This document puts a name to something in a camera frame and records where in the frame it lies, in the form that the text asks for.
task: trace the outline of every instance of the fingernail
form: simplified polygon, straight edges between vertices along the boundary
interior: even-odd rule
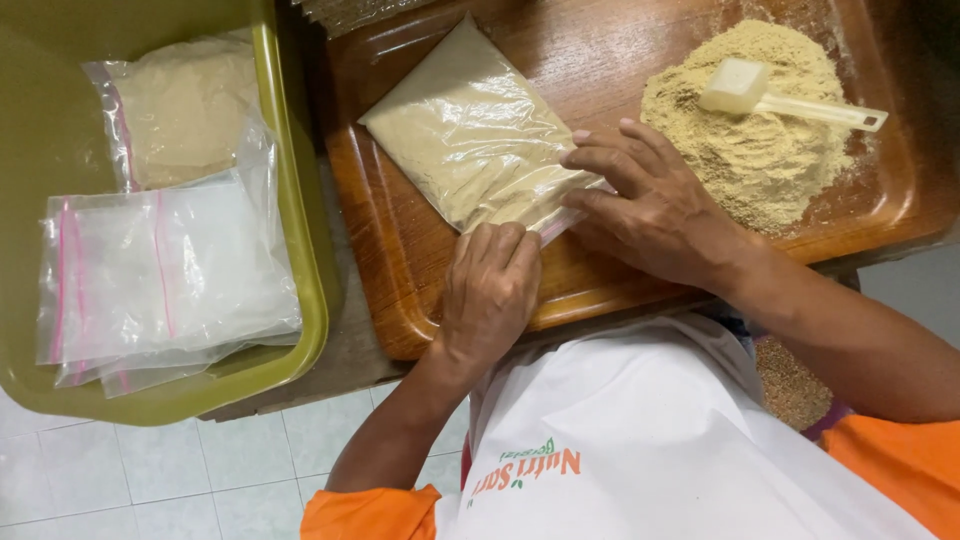
[[[590,136],[590,132],[587,130],[577,130],[573,132],[573,142],[580,144],[581,142],[587,140],[587,137]]]

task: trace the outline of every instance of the plastic measuring scoop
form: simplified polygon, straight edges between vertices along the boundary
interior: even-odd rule
[[[791,114],[868,132],[880,129],[887,119],[887,113],[882,110],[781,94],[768,89],[769,75],[770,66],[765,63],[737,58],[724,59],[707,81],[707,88],[700,95],[699,105],[706,110],[721,110],[733,114]]]

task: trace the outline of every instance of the white tile floor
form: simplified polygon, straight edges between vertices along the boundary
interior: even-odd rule
[[[162,428],[40,415],[0,391],[0,540],[296,539],[303,505],[395,386]],[[464,403],[420,486],[460,489],[467,424]]]

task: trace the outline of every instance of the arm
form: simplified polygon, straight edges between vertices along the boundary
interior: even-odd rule
[[[413,488],[453,410],[527,326],[539,286],[539,234],[518,223],[485,223],[462,235],[434,341],[350,438],[326,491]]]
[[[577,134],[567,168],[620,196],[574,190],[585,246],[716,294],[763,325],[860,413],[895,422],[960,419],[960,352],[909,318],[824,278],[734,223],[660,133]]]

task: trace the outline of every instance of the green plastic tray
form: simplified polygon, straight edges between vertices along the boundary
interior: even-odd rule
[[[99,383],[55,390],[36,366],[41,229],[50,195],[115,189],[100,102],[81,62],[253,28],[260,104],[277,133],[279,206],[300,294],[294,347],[256,347],[204,373],[107,400]],[[0,0],[0,386],[18,403],[135,426],[196,416],[303,375],[343,305],[309,136],[300,60],[271,0]]]

